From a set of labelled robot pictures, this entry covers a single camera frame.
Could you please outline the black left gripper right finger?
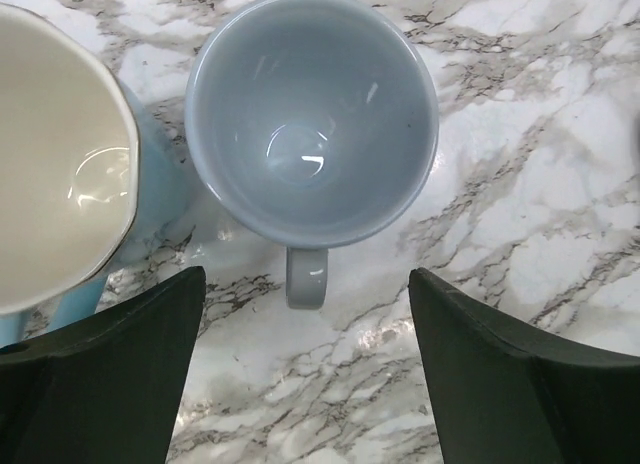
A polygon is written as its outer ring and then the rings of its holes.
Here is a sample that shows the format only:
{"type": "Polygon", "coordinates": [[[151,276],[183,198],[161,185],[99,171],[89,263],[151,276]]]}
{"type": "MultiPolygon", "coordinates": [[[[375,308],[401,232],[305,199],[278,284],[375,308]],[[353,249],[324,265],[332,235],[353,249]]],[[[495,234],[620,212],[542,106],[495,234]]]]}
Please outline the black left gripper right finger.
{"type": "Polygon", "coordinates": [[[424,268],[408,289],[445,462],[638,462],[638,357],[540,330],[424,268]]]}

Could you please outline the grey blue mug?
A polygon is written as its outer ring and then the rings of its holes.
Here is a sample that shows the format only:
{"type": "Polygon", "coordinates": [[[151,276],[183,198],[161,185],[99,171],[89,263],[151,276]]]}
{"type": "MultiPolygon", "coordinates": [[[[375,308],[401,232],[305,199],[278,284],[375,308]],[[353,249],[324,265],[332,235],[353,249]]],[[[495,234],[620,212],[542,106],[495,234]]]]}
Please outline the grey blue mug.
{"type": "Polygon", "coordinates": [[[356,0],[255,0],[199,50],[184,107],[203,184],[242,225],[286,248],[286,301],[325,300],[328,253],[415,201],[439,108],[416,48],[356,0]]]}

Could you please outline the light blue white mug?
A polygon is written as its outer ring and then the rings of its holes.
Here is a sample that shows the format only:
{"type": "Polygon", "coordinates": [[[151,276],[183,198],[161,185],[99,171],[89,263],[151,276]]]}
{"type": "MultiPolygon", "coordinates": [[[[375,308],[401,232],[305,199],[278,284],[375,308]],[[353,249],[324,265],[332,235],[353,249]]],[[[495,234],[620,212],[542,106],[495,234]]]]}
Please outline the light blue white mug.
{"type": "Polygon", "coordinates": [[[161,124],[93,53],[1,8],[1,342],[32,309],[92,315],[108,276],[184,235],[185,169],[161,124]]]}

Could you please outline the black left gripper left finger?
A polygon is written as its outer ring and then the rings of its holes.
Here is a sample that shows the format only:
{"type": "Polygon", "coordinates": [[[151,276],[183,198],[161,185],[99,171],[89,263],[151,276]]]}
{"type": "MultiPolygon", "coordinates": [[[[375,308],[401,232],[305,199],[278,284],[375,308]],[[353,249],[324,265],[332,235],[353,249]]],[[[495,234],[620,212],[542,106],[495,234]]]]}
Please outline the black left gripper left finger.
{"type": "Polygon", "coordinates": [[[2,348],[4,463],[162,463],[198,334],[201,267],[2,348]]]}

